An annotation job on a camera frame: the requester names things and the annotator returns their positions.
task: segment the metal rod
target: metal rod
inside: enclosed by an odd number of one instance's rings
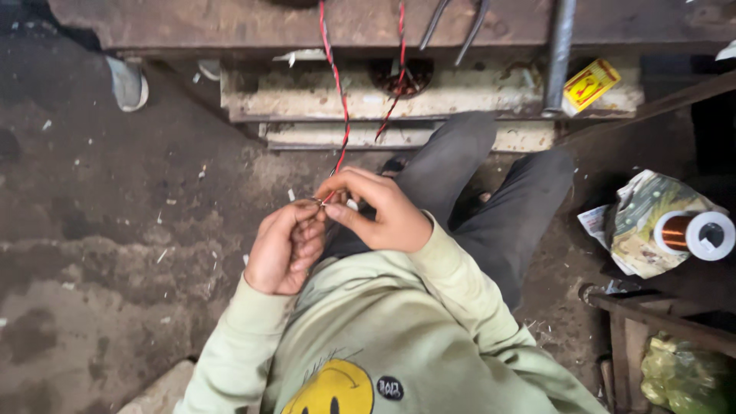
[[[460,62],[462,62],[463,56],[465,56],[465,52],[467,52],[467,48],[470,47],[470,44],[473,43],[473,39],[475,39],[475,35],[478,34],[478,30],[481,28],[481,25],[483,24],[483,20],[486,18],[486,11],[488,11],[488,3],[490,0],[481,0],[481,6],[478,8],[478,14],[475,15],[475,23],[473,24],[473,28],[470,30],[470,33],[468,33],[467,38],[465,39],[465,43],[462,45],[462,49],[460,49],[460,54],[458,55],[458,58],[455,59],[455,66],[460,66]]]
[[[427,26],[427,32],[424,34],[422,43],[419,45],[419,50],[424,50],[429,44],[429,39],[432,38],[432,33],[434,33],[434,29],[437,27],[437,22],[439,21],[439,17],[442,16],[442,12],[445,11],[445,7],[447,7],[448,3],[450,3],[450,0],[439,0],[439,4],[437,5],[437,8],[434,10],[434,15],[432,16],[432,20],[429,22],[429,25]]]
[[[562,89],[567,81],[567,62],[570,60],[575,5],[576,0],[558,0],[557,2],[542,110],[544,117],[553,117],[562,112]]]

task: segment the black circular patch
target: black circular patch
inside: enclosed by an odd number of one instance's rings
[[[375,387],[378,389],[378,393],[381,394],[385,399],[392,401],[401,401],[404,398],[404,387],[398,379],[393,376],[382,376]]]

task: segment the plastic bag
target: plastic bag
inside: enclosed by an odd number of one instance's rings
[[[653,404],[675,414],[727,414],[732,366],[723,354],[660,332],[650,339],[642,361],[641,390]]]

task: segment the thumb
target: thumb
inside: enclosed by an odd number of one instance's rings
[[[342,204],[327,204],[325,206],[325,213],[332,220],[337,221],[343,226],[355,231],[363,241],[373,232],[376,226],[375,222],[368,220],[363,217],[357,211],[350,207],[343,206]]]

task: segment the pliers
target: pliers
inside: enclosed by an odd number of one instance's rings
[[[434,29],[437,27],[437,22],[439,21],[439,17],[442,15],[442,12],[445,11],[445,7],[448,3],[450,3],[450,0],[439,0],[439,4],[437,5],[437,9],[434,10],[434,15],[432,16],[432,20],[429,22],[429,26],[427,26],[427,32],[424,34],[424,38],[422,39],[422,44],[420,44],[419,46],[419,50],[424,50],[429,44],[429,39],[432,38]],[[490,0],[481,0],[481,6],[478,9],[478,14],[475,15],[475,23],[473,24],[473,28],[470,30],[470,33],[468,33],[467,38],[465,38],[465,43],[463,43],[462,49],[460,49],[460,54],[458,55],[458,58],[455,59],[455,66],[460,66],[460,62],[462,61],[463,56],[465,56],[467,48],[470,47],[473,39],[475,39],[475,35],[478,34],[478,30],[483,24],[483,19],[486,17],[488,3],[490,3]]]

